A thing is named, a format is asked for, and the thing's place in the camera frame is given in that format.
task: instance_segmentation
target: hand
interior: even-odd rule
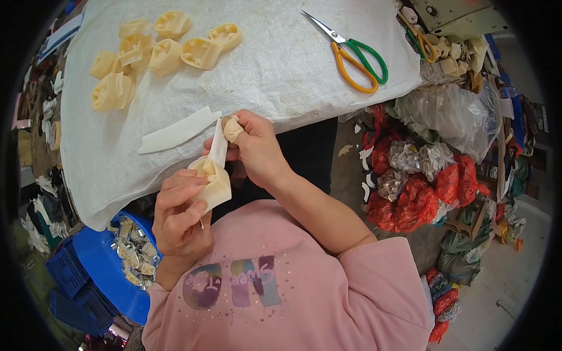
[[[227,161],[240,160],[246,173],[257,186],[268,190],[292,172],[283,157],[271,121],[248,110],[236,112],[238,124],[244,132],[238,134],[235,144],[228,144]],[[203,144],[203,156],[209,154],[212,137]]]
[[[212,211],[203,216],[206,202],[191,201],[208,183],[206,177],[197,177],[195,170],[179,170],[162,183],[156,197],[152,232],[164,256],[196,261],[212,251]]]

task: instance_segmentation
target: yellow scissors handle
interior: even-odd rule
[[[409,22],[408,20],[404,17],[403,14],[400,13],[400,11],[398,11],[398,17],[400,17],[400,19],[402,20],[402,22],[404,22],[404,24],[408,27],[408,29],[410,30],[410,32],[412,32],[412,34],[414,34],[416,37],[418,37],[418,41],[420,43],[420,48],[421,51],[423,52],[423,54],[425,55],[425,60],[428,63],[435,63],[435,60],[437,59],[437,52],[435,51],[435,49],[433,48],[433,45],[429,42],[429,40],[420,32],[418,32]],[[427,47],[429,48],[429,51],[431,52],[431,57],[429,57],[427,55],[427,52],[425,51],[425,46],[427,45]]]
[[[338,65],[339,74],[342,75],[343,79],[349,84],[352,88],[357,90],[358,92],[362,92],[365,94],[373,94],[377,90],[379,90],[379,82],[377,79],[369,72],[362,64],[355,61],[344,49],[340,48],[338,44],[332,42],[332,51],[336,57],[336,64]],[[373,87],[371,89],[363,88],[361,85],[355,83],[349,74],[347,74],[345,67],[343,66],[343,58],[347,60],[347,62],[351,63],[355,68],[361,71],[363,75],[365,75],[372,83]]]

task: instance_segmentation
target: pink sweatshirt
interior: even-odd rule
[[[274,200],[211,228],[212,253],[172,291],[149,289],[147,351],[426,349],[429,313],[405,238],[338,260]]]

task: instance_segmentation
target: sleeve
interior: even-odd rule
[[[356,247],[340,262],[355,324],[379,350],[425,350],[429,312],[408,240],[389,238]]]
[[[152,351],[156,349],[170,292],[158,283],[154,283],[154,285],[148,288],[148,292],[150,294],[150,309],[148,310],[148,317],[142,333],[142,343],[147,351]]]

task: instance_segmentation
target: scissors blade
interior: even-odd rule
[[[305,10],[301,10],[301,11],[304,12],[305,15],[307,15],[312,21],[314,21],[314,23],[316,23],[318,27],[320,27],[323,31],[325,31],[328,37],[334,42],[343,44],[347,41],[344,37],[336,33],[335,30],[330,29],[328,26],[317,20],[313,15],[309,14]]]

